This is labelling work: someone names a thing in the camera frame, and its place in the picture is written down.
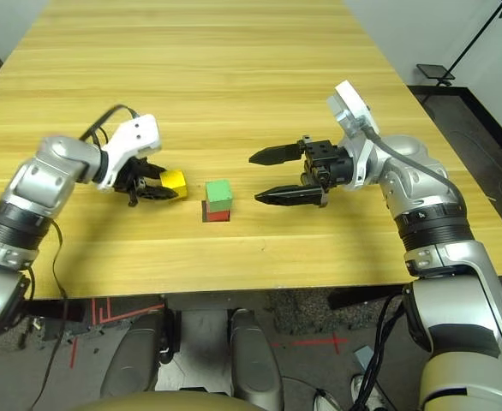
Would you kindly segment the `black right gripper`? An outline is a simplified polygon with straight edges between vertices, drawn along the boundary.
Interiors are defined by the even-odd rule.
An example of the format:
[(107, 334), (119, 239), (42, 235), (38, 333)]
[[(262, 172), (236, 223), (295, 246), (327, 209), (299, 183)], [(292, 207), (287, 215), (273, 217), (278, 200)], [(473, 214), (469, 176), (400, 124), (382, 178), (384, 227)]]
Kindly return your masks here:
[(344, 147), (329, 140), (312, 141), (303, 136), (298, 143), (271, 146), (259, 150), (248, 161), (251, 164), (275, 165), (296, 161), (305, 156), (301, 183), (267, 189), (254, 198), (272, 206), (324, 207), (328, 197), (326, 191), (339, 185), (347, 185), (354, 175), (353, 159)]

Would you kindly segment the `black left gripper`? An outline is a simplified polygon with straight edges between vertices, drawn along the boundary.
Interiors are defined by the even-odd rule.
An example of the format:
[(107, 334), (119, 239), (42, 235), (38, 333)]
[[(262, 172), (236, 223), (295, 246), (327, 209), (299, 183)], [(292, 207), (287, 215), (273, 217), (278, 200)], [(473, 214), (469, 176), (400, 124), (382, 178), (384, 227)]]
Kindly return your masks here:
[(139, 199), (172, 200), (178, 196), (172, 188), (151, 186), (141, 180), (159, 180), (164, 172), (164, 167), (149, 163), (147, 158), (130, 158), (117, 173), (113, 188), (118, 193), (128, 193), (128, 206), (137, 206)]

